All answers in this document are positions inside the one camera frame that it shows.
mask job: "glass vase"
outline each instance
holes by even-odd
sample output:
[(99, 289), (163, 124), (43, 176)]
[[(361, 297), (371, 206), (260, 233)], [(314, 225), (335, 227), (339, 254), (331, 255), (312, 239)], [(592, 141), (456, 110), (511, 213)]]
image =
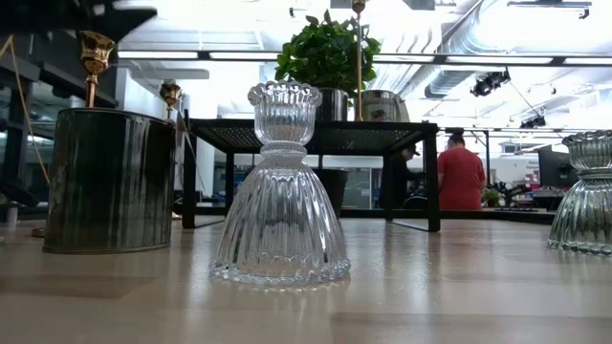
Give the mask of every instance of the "glass vase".
[(612, 254), (612, 131), (563, 139), (579, 181), (561, 202), (548, 245), (575, 252)]
[(272, 82), (249, 91), (259, 163), (226, 217), (212, 277), (256, 284), (305, 284), (348, 274), (344, 238), (329, 198), (302, 162), (321, 103), (307, 84)]

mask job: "person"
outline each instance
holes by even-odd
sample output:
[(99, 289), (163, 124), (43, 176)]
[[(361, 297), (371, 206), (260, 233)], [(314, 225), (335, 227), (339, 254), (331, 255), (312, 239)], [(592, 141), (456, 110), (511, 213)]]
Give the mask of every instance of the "person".
[(452, 134), (448, 150), (438, 157), (438, 184), (442, 210), (482, 210), (485, 171), (480, 158), (466, 149), (461, 134)]
[(409, 145), (400, 153), (391, 157), (389, 161), (391, 169), (391, 202), (394, 209), (404, 207), (406, 199), (407, 183), (422, 178), (422, 173), (413, 173), (408, 169), (406, 163), (411, 161), (414, 156), (420, 156), (414, 144)]

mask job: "black metal table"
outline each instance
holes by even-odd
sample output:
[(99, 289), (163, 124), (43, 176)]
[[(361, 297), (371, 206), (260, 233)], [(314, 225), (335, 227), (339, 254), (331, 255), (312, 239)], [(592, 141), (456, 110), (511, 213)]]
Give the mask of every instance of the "black metal table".
[[(200, 138), (227, 155), (226, 162), (226, 207), (198, 208), (195, 201), (196, 167), (193, 156), (186, 151), (184, 161), (183, 227), (196, 227), (196, 210), (203, 215), (225, 215), (233, 201), (233, 165), (235, 154), (258, 154), (262, 144), (253, 129), (252, 119), (190, 119), (187, 126), (191, 132), (191, 145)], [(382, 173), (390, 176), (390, 157), (409, 144), (423, 142), (424, 169), (427, 184), (427, 209), (418, 212), (418, 217), (427, 218), (427, 227), (398, 223), (426, 231), (440, 230), (440, 202), (438, 198), (438, 161), (435, 123), (396, 122), (317, 122), (313, 138), (306, 144), (309, 155), (335, 156), (378, 156), (382, 157)], [(391, 181), (382, 181), (382, 194), (389, 194)], [(352, 209), (342, 210), (341, 217), (384, 217), (393, 221), (394, 213), (390, 197), (382, 200), (384, 210)]]

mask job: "wooden table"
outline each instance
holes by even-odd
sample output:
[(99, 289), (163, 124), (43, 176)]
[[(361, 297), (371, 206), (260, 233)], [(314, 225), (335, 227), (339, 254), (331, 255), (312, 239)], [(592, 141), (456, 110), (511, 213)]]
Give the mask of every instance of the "wooden table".
[(443, 221), (439, 233), (342, 220), (351, 279), (299, 289), (208, 280), (221, 225), (170, 248), (41, 252), (0, 229), (2, 343), (604, 343), (612, 261), (549, 250), (549, 226)]

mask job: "air duct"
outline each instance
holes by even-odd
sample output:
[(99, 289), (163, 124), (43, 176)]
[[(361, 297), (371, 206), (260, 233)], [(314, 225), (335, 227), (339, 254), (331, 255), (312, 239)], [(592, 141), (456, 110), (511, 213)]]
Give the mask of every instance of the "air duct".
[[(503, 54), (515, 44), (511, 31), (504, 30), (510, 23), (507, 2), (484, 0), (472, 11), (457, 31), (437, 49), (438, 54)], [(426, 97), (443, 98), (455, 86), (475, 71), (452, 70), (452, 67), (423, 66), (400, 91), (402, 97), (414, 97), (425, 92)]]

